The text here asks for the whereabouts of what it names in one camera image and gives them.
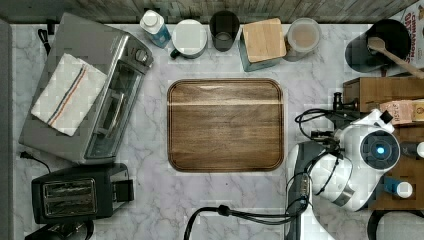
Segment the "wooden box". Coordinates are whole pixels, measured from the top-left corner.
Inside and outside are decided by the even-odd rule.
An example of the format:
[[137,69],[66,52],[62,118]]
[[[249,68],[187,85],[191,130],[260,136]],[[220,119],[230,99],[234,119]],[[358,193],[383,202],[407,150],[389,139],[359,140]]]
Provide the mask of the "wooden box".
[[[361,112],[368,112],[378,103],[404,99],[424,98],[424,81],[414,77],[363,77],[344,84],[344,102],[359,99]],[[424,141],[424,124],[416,122],[395,126],[394,135],[399,143],[403,141]],[[382,193],[371,209],[412,210],[424,209],[424,160],[402,156],[398,164],[387,173],[388,176],[412,184],[414,193],[410,198],[401,199],[389,193]]]
[[273,18],[244,25],[239,50],[246,72],[278,64],[286,55],[280,19]]

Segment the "small bottle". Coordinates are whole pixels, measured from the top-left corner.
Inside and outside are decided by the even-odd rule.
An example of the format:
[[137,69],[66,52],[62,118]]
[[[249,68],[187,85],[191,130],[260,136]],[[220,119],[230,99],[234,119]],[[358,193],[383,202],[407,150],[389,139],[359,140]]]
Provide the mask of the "small bottle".
[[424,142],[402,142],[400,149],[402,155],[424,158]]
[[150,40],[160,48],[164,48],[171,40],[165,20],[158,13],[148,10],[140,20],[140,26],[146,31]]
[[413,187],[409,182],[387,176],[384,177],[384,190],[401,198],[409,198],[413,193]]

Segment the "appliance knob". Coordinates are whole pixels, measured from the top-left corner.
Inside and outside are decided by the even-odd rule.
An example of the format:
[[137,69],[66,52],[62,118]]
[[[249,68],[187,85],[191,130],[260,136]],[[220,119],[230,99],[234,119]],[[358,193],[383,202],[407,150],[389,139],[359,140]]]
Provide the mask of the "appliance knob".
[[147,58],[148,58],[148,56],[147,56],[147,52],[146,52],[146,51],[144,51],[144,50],[142,50],[142,49],[139,49],[139,50],[135,53],[135,60],[137,60],[137,61],[139,61],[139,62],[141,62],[141,63],[143,63],[143,64],[145,64],[145,63],[146,63]]

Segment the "white lid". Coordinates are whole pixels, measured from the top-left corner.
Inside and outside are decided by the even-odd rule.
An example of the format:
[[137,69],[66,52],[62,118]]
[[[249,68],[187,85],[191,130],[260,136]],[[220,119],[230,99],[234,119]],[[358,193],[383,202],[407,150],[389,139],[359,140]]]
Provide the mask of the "white lid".
[[420,157],[424,158],[424,142],[421,142],[417,146],[417,153]]
[[193,55],[205,48],[208,36],[205,28],[196,20],[179,22],[172,32],[172,43],[181,53]]
[[140,26],[151,34],[158,33],[163,24],[163,17],[152,10],[146,11],[140,20]]
[[409,198],[412,195],[412,185],[409,182],[401,182],[396,189],[397,194],[401,198]]
[[[299,35],[304,42],[295,39]],[[292,23],[287,32],[287,41],[290,46],[298,52],[310,52],[314,50],[321,39],[321,28],[315,20],[310,18],[299,18]]]

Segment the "blue indicator light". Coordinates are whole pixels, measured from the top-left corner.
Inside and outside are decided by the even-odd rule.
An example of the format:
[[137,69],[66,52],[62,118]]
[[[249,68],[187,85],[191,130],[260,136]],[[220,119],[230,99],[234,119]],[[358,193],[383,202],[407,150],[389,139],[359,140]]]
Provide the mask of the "blue indicator light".
[[377,153],[378,154],[384,154],[384,148],[382,148],[382,147],[377,148]]

